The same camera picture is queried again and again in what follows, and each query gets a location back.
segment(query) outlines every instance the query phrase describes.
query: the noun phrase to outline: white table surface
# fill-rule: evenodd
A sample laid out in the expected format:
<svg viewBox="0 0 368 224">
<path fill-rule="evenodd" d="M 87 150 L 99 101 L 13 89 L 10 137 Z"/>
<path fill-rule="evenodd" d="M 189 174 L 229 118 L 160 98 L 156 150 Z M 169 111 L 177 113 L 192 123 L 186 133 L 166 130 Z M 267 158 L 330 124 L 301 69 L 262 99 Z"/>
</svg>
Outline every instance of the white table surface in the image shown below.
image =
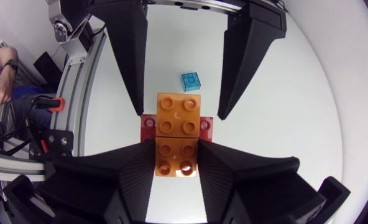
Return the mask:
<svg viewBox="0 0 368 224">
<path fill-rule="evenodd" d="M 214 117 L 213 142 L 266 157 L 295 156 L 298 173 L 316 190 L 341 180 L 338 113 L 324 71 L 306 37 L 287 15 L 286 38 L 275 40 L 246 91 L 217 117 L 227 17 L 209 11 L 149 6 L 144 113 L 156 113 L 157 93 L 183 93 L 180 75 L 198 72 L 201 116 Z M 106 41 L 86 120 L 85 155 L 138 143 L 140 118 Z M 199 176 L 154 177 L 147 222 L 206 222 Z"/>
</svg>

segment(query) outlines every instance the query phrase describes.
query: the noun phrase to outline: lego stud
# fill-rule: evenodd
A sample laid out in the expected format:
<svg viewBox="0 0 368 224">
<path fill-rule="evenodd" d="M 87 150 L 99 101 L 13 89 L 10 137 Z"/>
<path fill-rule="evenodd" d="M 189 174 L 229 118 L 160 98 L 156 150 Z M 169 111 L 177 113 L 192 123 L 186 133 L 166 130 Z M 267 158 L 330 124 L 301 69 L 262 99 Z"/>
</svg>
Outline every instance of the lego stud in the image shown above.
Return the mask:
<svg viewBox="0 0 368 224">
<path fill-rule="evenodd" d="M 161 102 L 161 107 L 165 110 L 170 110 L 174 107 L 174 101 L 170 96 L 164 97 Z"/>
<path fill-rule="evenodd" d="M 191 162 L 188 162 L 188 161 L 182 162 L 180 164 L 180 169 L 183 175 L 191 175 L 193 172 L 192 164 Z"/>
<path fill-rule="evenodd" d="M 182 148 L 182 154 L 185 157 L 190 157 L 192 154 L 194 154 L 194 147 L 192 145 L 186 145 Z"/>
<path fill-rule="evenodd" d="M 169 156 L 171 152 L 172 148 L 168 144 L 162 144 L 159 147 L 159 153 L 161 153 L 163 156 Z"/>
<path fill-rule="evenodd" d="M 196 131 L 196 125 L 194 122 L 187 121 L 183 125 L 183 130 L 187 134 L 192 134 Z"/>
<path fill-rule="evenodd" d="M 207 131 L 210 128 L 210 123 L 207 121 L 201 121 L 201 130 Z"/>
<path fill-rule="evenodd" d="M 196 100 L 194 98 L 188 98 L 184 101 L 184 108 L 188 111 L 196 109 Z"/>
<path fill-rule="evenodd" d="M 168 175 L 170 173 L 170 164 L 166 161 L 159 162 L 159 172 L 163 175 Z"/>
<path fill-rule="evenodd" d="M 155 126 L 155 120 L 152 119 L 152 118 L 147 118 L 144 121 L 144 125 L 145 125 L 145 128 L 151 129 L 151 128 L 153 128 Z"/>
<path fill-rule="evenodd" d="M 162 121 L 160 124 L 160 130 L 163 133 L 171 133 L 173 131 L 173 123 L 170 121 Z"/>
</svg>

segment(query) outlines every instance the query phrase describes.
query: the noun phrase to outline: red lego duplo brick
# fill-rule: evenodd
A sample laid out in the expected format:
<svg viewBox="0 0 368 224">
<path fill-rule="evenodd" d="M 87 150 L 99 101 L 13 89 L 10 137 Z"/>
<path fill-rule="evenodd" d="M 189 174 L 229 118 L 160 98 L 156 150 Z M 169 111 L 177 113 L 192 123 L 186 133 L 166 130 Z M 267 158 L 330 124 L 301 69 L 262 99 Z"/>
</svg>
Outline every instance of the red lego duplo brick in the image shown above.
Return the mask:
<svg viewBox="0 0 368 224">
<path fill-rule="evenodd" d="M 199 138 L 211 142 L 213 136 L 213 118 L 201 117 Z"/>
<path fill-rule="evenodd" d="M 155 139 L 156 133 L 156 120 L 157 116 L 155 114 L 143 114 L 141 118 L 141 131 L 140 131 L 140 142 Z"/>
</svg>

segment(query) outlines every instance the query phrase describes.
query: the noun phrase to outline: black cable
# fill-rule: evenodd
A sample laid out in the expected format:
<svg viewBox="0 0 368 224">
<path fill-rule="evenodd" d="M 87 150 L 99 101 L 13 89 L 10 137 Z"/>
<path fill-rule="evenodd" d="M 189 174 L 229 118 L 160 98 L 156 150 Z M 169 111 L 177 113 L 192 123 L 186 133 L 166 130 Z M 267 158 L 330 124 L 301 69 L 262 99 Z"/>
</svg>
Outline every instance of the black cable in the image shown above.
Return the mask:
<svg viewBox="0 0 368 224">
<path fill-rule="evenodd" d="M 289 13 L 288 9 L 285 7 L 285 3 L 282 0 L 270 0 L 270 2 L 274 3 L 277 8 Z"/>
<path fill-rule="evenodd" d="M 12 126 L 7 131 L 11 131 L 12 127 L 14 127 L 14 124 L 16 123 L 16 112 L 14 112 L 14 108 L 12 107 L 11 101 L 9 101 L 8 103 L 9 103 L 10 113 L 12 114 L 12 116 L 11 116 Z"/>
<path fill-rule="evenodd" d="M 95 32 L 94 34 L 91 34 L 91 35 L 90 35 L 90 38 L 92 38 L 92 37 L 94 37 L 95 35 L 97 35 L 97 34 L 101 33 L 101 32 L 105 29 L 105 27 L 106 27 L 106 26 L 107 26 L 107 23 L 105 23 L 105 24 L 103 25 L 103 27 L 102 27 L 99 31 Z"/>
<path fill-rule="evenodd" d="M 58 50 L 60 49 L 60 47 L 61 47 L 61 45 L 60 45 L 60 46 L 58 46 L 58 48 L 57 48 L 57 50 L 54 52 L 54 54 L 53 54 L 52 58 L 54 57 L 54 55 L 55 55 L 55 54 L 57 54 L 57 52 L 58 52 Z"/>
<path fill-rule="evenodd" d="M 64 68 L 65 68 L 65 65 L 67 64 L 67 61 L 68 61 L 68 54 L 65 55 Z"/>
<path fill-rule="evenodd" d="M 28 127 L 23 127 L 23 125 L 25 124 L 25 120 L 27 119 L 31 109 L 35 106 L 35 103 L 37 101 L 37 99 L 39 98 L 47 98 L 47 99 L 53 99 L 52 97 L 49 96 L 44 96 L 44 95 L 39 95 L 37 97 L 35 97 L 32 102 L 31 102 L 31 106 L 29 107 L 27 113 L 25 114 L 24 118 L 21 120 L 21 122 L 17 125 L 16 129 L 14 131 L 9 131 L 8 133 L 6 133 L 5 135 L 3 135 L 2 137 L 0 137 L 0 142 L 3 142 L 5 140 L 8 140 L 12 137 L 14 137 L 15 134 L 17 134 L 19 131 L 26 129 Z"/>
<path fill-rule="evenodd" d="M 5 156 L 12 156 L 14 155 L 16 152 L 20 151 L 21 149 L 23 149 L 26 145 L 28 145 L 30 143 L 30 139 L 27 139 L 26 141 L 24 141 L 23 143 L 19 144 L 18 146 L 14 147 L 11 150 L 8 150 L 6 152 L 3 152 L 2 154 Z"/>
</svg>

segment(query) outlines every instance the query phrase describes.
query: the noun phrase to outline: blue translucent lego brick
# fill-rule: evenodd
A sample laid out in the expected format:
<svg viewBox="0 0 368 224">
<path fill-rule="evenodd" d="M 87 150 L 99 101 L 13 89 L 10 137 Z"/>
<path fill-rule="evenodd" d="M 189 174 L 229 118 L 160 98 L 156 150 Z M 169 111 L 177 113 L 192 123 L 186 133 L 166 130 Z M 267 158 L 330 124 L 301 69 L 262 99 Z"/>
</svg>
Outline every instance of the blue translucent lego brick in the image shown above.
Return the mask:
<svg viewBox="0 0 368 224">
<path fill-rule="evenodd" d="M 196 72 L 183 74 L 182 83 L 184 91 L 199 90 L 201 88 L 201 83 Z"/>
</svg>

